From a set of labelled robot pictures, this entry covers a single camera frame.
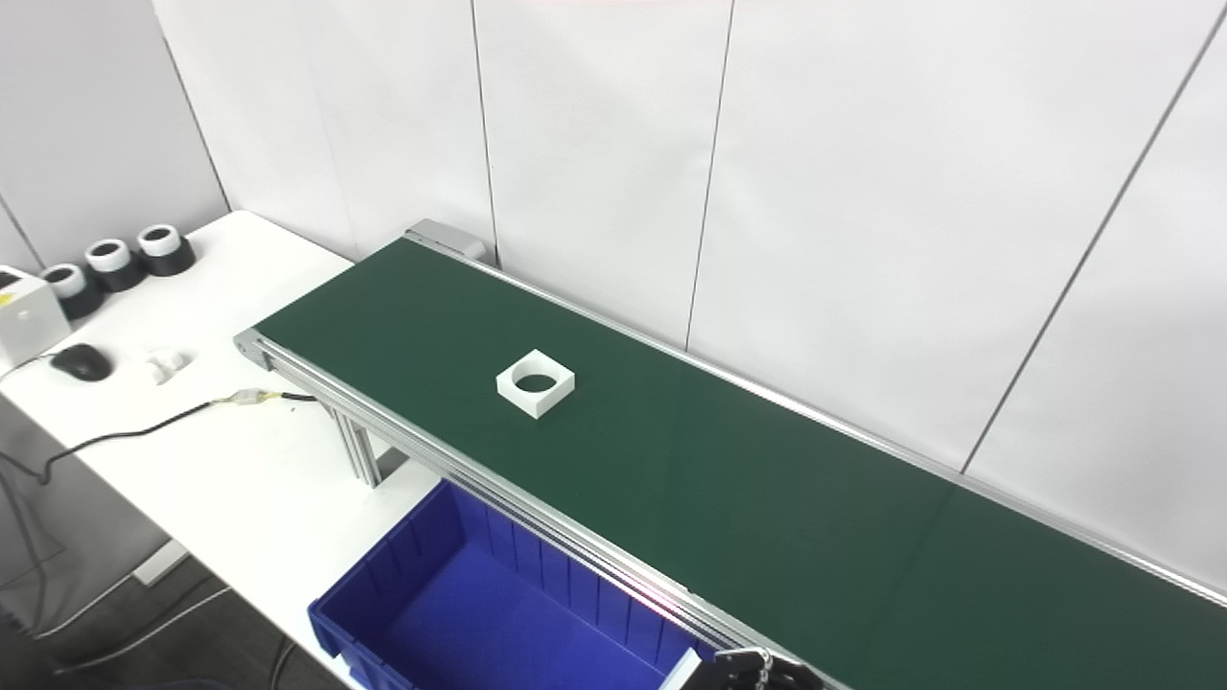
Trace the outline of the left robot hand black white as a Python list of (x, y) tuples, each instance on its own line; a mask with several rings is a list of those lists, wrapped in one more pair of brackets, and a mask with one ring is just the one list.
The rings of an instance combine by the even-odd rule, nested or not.
[(802, 662), (762, 647), (733, 648), (701, 659), (688, 651), (661, 689), (825, 689), (827, 681)]

